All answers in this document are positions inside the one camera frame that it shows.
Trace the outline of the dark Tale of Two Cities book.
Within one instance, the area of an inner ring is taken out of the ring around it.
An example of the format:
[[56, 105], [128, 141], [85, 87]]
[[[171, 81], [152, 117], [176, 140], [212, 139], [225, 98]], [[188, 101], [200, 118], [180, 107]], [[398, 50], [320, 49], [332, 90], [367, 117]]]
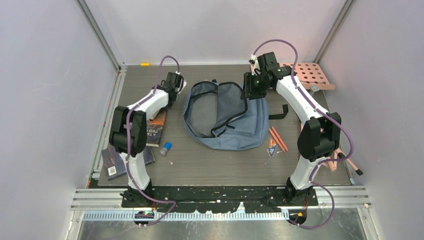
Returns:
[[162, 108], [155, 116], [147, 122], [147, 141], [148, 147], [159, 147], [164, 133], [166, 116], [168, 110]]

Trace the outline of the blue grey student backpack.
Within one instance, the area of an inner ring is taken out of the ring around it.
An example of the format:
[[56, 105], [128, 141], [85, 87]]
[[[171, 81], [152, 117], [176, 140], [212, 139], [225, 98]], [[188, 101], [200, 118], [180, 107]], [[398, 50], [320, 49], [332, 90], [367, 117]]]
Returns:
[[270, 114], [265, 98], [243, 99], [242, 87], [235, 82], [200, 81], [193, 85], [183, 107], [183, 125], [196, 142], [214, 150], [241, 151], [261, 146], [270, 120], [288, 114]]

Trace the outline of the dark blue galaxy cover book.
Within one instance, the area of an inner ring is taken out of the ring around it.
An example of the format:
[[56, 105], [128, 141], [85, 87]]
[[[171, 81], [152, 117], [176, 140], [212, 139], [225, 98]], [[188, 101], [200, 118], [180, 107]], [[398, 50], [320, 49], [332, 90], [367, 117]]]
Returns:
[[[103, 166], [105, 169], [107, 180], [113, 180], [127, 173], [125, 163], [115, 148], [109, 145], [101, 151]], [[149, 165], [154, 163], [155, 157], [151, 147], [147, 146], [143, 151], [144, 164]]]

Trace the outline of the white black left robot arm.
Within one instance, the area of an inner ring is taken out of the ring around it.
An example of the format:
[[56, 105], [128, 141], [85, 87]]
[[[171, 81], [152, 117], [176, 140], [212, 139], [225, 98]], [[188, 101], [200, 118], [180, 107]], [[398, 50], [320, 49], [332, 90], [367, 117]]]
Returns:
[[144, 150], [147, 145], [147, 123], [156, 113], [170, 107], [185, 87], [184, 77], [169, 72], [165, 80], [138, 102], [129, 106], [117, 106], [109, 134], [109, 144], [122, 158], [128, 176], [128, 190], [123, 196], [134, 199], [141, 207], [148, 207], [154, 200]]

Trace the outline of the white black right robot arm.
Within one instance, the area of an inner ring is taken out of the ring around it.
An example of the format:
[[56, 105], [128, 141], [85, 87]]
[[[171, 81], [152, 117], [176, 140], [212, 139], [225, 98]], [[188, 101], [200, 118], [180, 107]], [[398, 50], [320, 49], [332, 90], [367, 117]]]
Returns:
[[281, 66], [273, 52], [251, 55], [251, 72], [244, 74], [243, 98], [264, 98], [272, 88], [293, 108], [303, 128], [297, 140], [300, 157], [287, 179], [284, 197], [299, 205], [311, 194], [319, 168], [340, 145], [341, 116], [322, 107], [305, 89], [293, 67]]

